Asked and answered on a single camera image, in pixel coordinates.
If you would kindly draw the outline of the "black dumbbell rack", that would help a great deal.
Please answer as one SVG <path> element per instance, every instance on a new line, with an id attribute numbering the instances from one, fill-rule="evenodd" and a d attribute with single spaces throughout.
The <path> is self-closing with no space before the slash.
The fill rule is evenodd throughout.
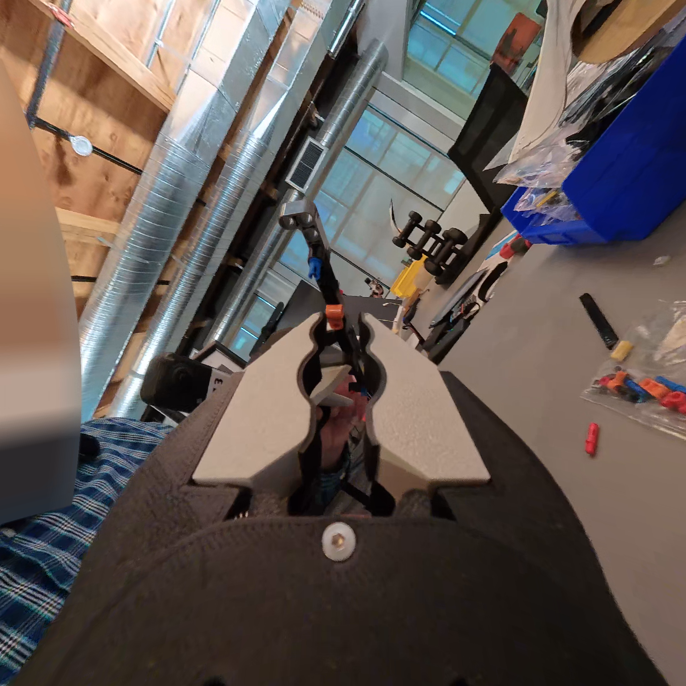
<path id="1" fill-rule="evenodd" d="M 424 270 L 437 283 L 451 283 L 449 270 L 459 265 L 468 236 L 457 228 L 442 230 L 440 224 L 432 219 L 423 224 L 422 216 L 416 211 L 410 211 L 405 226 L 399 228 L 393 203 L 389 206 L 389 217 L 394 232 L 392 243 L 405 250 L 412 261 L 423 262 Z"/>

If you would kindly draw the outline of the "clear bag small lego parts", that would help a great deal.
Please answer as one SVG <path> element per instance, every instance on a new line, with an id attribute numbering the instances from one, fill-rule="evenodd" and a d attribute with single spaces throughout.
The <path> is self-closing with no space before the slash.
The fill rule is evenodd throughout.
<path id="1" fill-rule="evenodd" d="M 624 362 L 611 352 L 580 398 L 685 439 L 685 300 L 658 300 L 620 336 L 634 348 Z"/>

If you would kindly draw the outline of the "spiral silver duct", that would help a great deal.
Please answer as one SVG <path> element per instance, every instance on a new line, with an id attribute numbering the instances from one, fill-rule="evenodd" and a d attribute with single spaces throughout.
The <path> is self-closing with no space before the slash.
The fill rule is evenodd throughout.
<path id="1" fill-rule="evenodd" d="M 320 159 L 321 166 L 311 174 L 309 186 L 304 192 L 291 190 L 286 193 L 285 200 L 274 212 L 237 284 L 229 292 L 227 301 L 213 322 L 204 339 L 205 345 L 212 342 L 228 345 L 241 328 L 266 274 L 279 261 L 285 247 L 296 235 L 294 229 L 286 230 L 279 225 L 281 209 L 285 209 L 287 202 L 314 201 L 330 168 L 367 107 L 387 62 L 388 49 L 385 44 L 380 39 L 372 39 L 359 57 L 316 136 L 317 142 L 324 147 L 324 154 Z"/>

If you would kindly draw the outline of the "black monitor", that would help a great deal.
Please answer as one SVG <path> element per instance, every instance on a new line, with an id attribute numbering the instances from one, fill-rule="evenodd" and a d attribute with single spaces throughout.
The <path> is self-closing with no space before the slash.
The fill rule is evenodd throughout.
<path id="1" fill-rule="evenodd" d="M 509 153 L 495 168 L 486 166 L 517 137 L 527 100 L 502 67 L 490 65 L 482 91 L 448 152 L 488 212 L 500 210 L 516 189 L 494 181 L 497 170 L 508 163 Z"/>

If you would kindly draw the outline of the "dark grey lego L-beam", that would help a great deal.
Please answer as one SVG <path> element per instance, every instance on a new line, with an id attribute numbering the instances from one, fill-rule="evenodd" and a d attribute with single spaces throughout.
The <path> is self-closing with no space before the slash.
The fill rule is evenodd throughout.
<path id="1" fill-rule="evenodd" d="M 321 229 L 316 205 L 308 199 L 285 202 L 279 212 L 279 226 L 284 230 Z"/>

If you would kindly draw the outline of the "person's torso plaid shirt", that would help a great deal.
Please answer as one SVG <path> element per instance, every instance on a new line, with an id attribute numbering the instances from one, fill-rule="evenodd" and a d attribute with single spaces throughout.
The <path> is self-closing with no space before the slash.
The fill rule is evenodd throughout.
<path id="1" fill-rule="evenodd" d="M 68 597 L 82 558 L 136 470 L 172 431 L 162 423 L 100 418 L 81 458 L 71 503 L 1 526 L 1 684 L 10 684 Z"/>

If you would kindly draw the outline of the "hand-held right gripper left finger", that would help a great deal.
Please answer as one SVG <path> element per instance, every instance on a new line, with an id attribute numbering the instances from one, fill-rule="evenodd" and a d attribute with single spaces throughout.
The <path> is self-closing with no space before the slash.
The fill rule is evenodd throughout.
<path id="1" fill-rule="evenodd" d="M 290 514 L 316 509 L 321 448 L 311 393 L 321 381 L 324 314 L 310 315 L 247 365 L 192 474 L 192 485 L 270 494 Z"/>

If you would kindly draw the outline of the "orange wall poster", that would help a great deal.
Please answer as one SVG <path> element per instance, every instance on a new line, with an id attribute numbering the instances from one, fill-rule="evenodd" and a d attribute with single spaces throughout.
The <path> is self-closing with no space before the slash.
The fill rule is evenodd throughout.
<path id="1" fill-rule="evenodd" d="M 540 23 L 523 13 L 516 13 L 494 50 L 491 64 L 498 65 L 508 76 L 513 76 L 541 28 Z"/>

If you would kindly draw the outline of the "yellow plastic bin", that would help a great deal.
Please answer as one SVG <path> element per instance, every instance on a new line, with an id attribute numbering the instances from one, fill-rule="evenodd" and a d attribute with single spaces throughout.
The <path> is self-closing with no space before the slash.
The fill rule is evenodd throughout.
<path id="1" fill-rule="evenodd" d="M 417 291 L 423 292 L 433 279 L 424 267 L 426 260 L 427 256 L 423 255 L 420 260 L 411 262 L 403 269 L 390 286 L 389 294 L 405 300 L 413 297 Z"/>

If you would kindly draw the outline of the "person's left hand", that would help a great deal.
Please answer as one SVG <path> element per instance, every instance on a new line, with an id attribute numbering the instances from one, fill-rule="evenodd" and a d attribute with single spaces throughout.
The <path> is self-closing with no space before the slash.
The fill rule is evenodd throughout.
<path id="1" fill-rule="evenodd" d="M 320 430 L 321 468 L 332 471 L 342 459 L 350 436 L 359 437 L 365 428 L 365 405 L 327 407 L 330 415 Z"/>

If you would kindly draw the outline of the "blue plastic storage bin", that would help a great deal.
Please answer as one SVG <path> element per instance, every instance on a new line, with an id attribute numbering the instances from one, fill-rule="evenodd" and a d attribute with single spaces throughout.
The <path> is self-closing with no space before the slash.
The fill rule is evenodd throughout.
<path id="1" fill-rule="evenodd" d="M 673 48 L 562 184 L 579 220 L 502 215 L 533 244 L 641 241 L 685 200 L 685 39 Z"/>

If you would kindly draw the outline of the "white instruction booklet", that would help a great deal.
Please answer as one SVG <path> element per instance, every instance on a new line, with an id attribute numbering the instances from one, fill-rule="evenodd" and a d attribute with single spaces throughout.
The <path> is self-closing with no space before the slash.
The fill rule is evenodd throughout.
<path id="1" fill-rule="evenodd" d="M 572 28 L 586 1 L 548 1 L 535 79 L 509 162 L 520 159 L 556 127 L 565 108 Z"/>

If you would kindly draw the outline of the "insulated silver duct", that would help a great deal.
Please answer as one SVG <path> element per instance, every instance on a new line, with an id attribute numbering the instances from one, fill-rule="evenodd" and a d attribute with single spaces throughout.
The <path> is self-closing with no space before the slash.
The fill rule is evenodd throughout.
<path id="1" fill-rule="evenodd" d="M 99 405 L 291 1 L 214 1 L 79 319 L 81 422 Z"/>

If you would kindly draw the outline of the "bundle of clear lego bags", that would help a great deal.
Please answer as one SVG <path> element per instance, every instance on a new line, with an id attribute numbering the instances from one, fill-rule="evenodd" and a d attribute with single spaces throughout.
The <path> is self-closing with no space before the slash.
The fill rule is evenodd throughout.
<path id="1" fill-rule="evenodd" d="M 514 203 L 516 218 L 530 219 L 535 226 L 581 219 L 562 190 L 563 182 L 672 50 L 672 46 L 655 44 L 609 63 L 579 62 L 572 68 L 567 78 L 567 104 L 559 123 L 495 178 L 498 183 L 524 189 Z"/>

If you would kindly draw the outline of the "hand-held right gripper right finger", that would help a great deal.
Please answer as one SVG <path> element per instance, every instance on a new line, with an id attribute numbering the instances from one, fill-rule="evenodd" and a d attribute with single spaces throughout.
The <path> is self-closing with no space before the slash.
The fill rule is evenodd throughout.
<path id="1" fill-rule="evenodd" d="M 360 315 L 365 467 L 379 504 L 418 491 L 483 486 L 491 474 L 437 366 L 369 313 Z"/>

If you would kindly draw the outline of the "white air vent grille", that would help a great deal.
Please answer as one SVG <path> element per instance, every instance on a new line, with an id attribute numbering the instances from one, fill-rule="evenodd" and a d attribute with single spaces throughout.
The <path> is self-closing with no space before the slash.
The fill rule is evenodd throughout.
<path id="1" fill-rule="evenodd" d="M 326 146 L 308 136 L 286 175 L 285 182 L 297 192 L 306 193 L 327 152 Z"/>

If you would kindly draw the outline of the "long black lego beam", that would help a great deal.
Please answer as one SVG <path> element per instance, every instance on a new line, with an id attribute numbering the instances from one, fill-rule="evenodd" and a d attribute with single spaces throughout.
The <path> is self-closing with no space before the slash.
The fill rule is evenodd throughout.
<path id="1" fill-rule="evenodd" d="M 605 314 L 602 312 L 595 299 L 589 293 L 584 293 L 579 296 L 579 300 L 601 340 L 603 341 L 605 348 L 609 351 L 613 351 L 614 348 L 619 344 L 620 339 L 606 318 Z"/>

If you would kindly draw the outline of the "black lego technic assembly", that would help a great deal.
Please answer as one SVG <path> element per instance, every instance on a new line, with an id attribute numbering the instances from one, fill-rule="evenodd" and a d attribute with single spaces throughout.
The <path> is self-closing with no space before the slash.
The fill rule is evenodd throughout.
<path id="1" fill-rule="evenodd" d="M 308 277 L 316 281 L 325 305 L 339 303 L 344 305 L 344 298 L 339 288 L 338 279 L 336 279 L 330 264 L 330 247 L 323 227 L 321 226 L 319 230 L 310 228 L 299 231 L 303 234 L 309 250 L 307 260 Z M 368 393 L 370 387 L 364 371 L 362 349 L 353 325 L 348 321 L 346 313 L 345 328 L 343 330 L 330 330 L 326 323 L 323 341 L 323 344 L 320 346 L 321 348 L 336 343 L 342 352 L 343 364 L 351 367 L 347 378 L 336 388 L 335 394 L 353 399 L 354 407 L 361 405 L 366 407 L 370 397 Z M 314 487 L 317 488 L 313 495 L 314 502 L 318 503 L 318 508 L 332 506 L 334 498 L 339 493 L 342 493 L 344 500 L 351 499 L 356 501 L 370 515 L 388 514 L 394 507 L 393 503 L 388 501 L 388 494 L 374 485 L 373 480 L 369 476 L 365 476 L 367 491 L 360 490 L 352 482 L 353 477 L 360 477 L 363 473 L 365 450 L 369 447 L 369 442 L 365 438 L 365 428 L 359 437 L 354 438 L 352 435 L 350 436 L 349 442 L 344 448 L 342 459 L 332 471 L 324 471 L 321 468 L 322 446 L 320 430 L 329 415 L 330 410 L 324 407 L 322 401 L 318 402 L 316 404 L 317 424 L 315 438 L 312 445 L 306 451 L 306 454 L 312 453 L 313 456 L 319 459 L 317 476 L 313 481 Z"/>

